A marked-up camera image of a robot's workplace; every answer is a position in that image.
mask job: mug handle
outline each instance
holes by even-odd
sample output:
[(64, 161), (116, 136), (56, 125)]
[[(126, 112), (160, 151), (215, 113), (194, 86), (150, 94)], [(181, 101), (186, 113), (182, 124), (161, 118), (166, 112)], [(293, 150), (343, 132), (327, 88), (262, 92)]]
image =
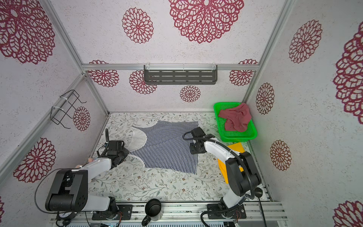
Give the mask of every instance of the mug handle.
[(145, 216), (144, 219), (142, 220), (141, 224), (142, 226), (147, 226), (147, 224), (151, 221), (151, 218), (149, 216)]

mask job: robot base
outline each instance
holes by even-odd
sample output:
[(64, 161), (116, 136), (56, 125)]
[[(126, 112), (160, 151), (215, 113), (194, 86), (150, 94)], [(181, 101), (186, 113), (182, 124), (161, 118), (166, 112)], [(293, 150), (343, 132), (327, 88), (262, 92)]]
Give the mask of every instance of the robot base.
[[(121, 220), (130, 220), (131, 218), (131, 213), (132, 213), (132, 205), (117, 205), (118, 208), (118, 212), (121, 211), (122, 212), (122, 218)], [(93, 216), (92, 216), (92, 220), (94, 221), (99, 221), (99, 220), (110, 220), (109, 218), (109, 214), (106, 211), (96, 211)], [(117, 214), (113, 220), (119, 220), (120, 219), (120, 215)]]
[[(219, 207), (218, 204), (208, 204), (207, 205), (207, 209), (208, 211), (220, 211), (221, 208)], [(215, 213), (215, 214), (208, 214), (208, 218), (209, 219), (237, 219), (237, 214), (238, 214), (238, 218), (239, 219), (245, 219), (247, 218), (246, 216), (246, 212), (245, 212), (245, 207), (242, 205), (238, 206), (237, 209), (227, 212), (226, 214), (221, 214), (221, 213)]]

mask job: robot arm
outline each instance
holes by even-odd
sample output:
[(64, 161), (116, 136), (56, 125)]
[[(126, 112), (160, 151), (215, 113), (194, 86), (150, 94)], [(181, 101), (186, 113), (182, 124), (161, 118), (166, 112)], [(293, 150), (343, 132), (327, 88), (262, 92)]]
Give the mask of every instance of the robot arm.
[(123, 146), (123, 141), (108, 141), (105, 147), (106, 149), (100, 157), (79, 169), (62, 169), (56, 173), (45, 202), (46, 210), (102, 211), (106, 217), (117, 214), (115, 198), (88, 194), (88, 183), (94, 177), (116, 167), (129, 154), (129, 151)]
[(213, 135), (206, 135), (200, 127), (190, 133), (193, 135), (192, 139), (195, 140), (190, 144), (192, 154), (208, 152), (225, 162), (230, 190), (221, 199), (223, 205), (230, 208), (246, 197), (251, 198), (247, 194), (248, 191), (252, 191), (254, 195), (254, 189), (262, 182), (251, 154), (248, 152), (239, 153), (229, 149), (219, 143)]

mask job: green plastic basket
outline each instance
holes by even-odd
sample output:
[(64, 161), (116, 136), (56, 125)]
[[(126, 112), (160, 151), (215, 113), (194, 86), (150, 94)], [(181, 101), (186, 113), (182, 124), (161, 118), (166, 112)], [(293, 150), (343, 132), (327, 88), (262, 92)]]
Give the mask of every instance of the green plastic basket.
[(216, 114), (216, 120), (218, 125), (219, 135), (223, 142), (246, 142), (250, 139), (257, 137), (257, 130), (254, 127), (252, 120), (248, 123), (248, 128), (244, 132), (239, 131), (226, 131), (224, 129), (224, 124), (227, 119), (218, 117), (221, 110), (229, 109), (240, 105), (240, 102), (217, 102), (214, 104), (214, 113)]

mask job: mounting plate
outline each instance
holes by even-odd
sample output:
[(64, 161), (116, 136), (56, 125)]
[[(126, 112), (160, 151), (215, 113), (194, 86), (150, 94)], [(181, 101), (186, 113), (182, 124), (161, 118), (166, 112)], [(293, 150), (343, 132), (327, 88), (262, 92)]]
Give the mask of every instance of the mounting plate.
[[(122, 212), (122, 218), (121, 220), (130, 220), (131, 213), (132, 213), (132, 205), (117, 205), (118, 210)], [(114, 220), (119, 220), (120, 216), (119, 214), (115, 216)], [(92, 220), (99, 221), (99, 220), (107, 220), (106, 216), (102, 215), (101, 211), (98, 211), (93, 214)]]
[[(208, 209), (208, 211), (219, 211), (220, 210), (218, 204), (208, 204), (207, 209)], [(237, 219), (236, 211), (239, 211), (241, 213), (241, 217), (240, 217), (240, 213), (238, 213), (239, 219), (247, 218), (245, 207), (243, 206), (243, 204), (238, 206), (236, 210), (230, 212), (230, 216), (228, 216), (228, 217), (223, 217), (221, 213), (216, 213), (216, 214), (208, 214), (208, 218), (209, 219), (222, 219), (222, 218)]]

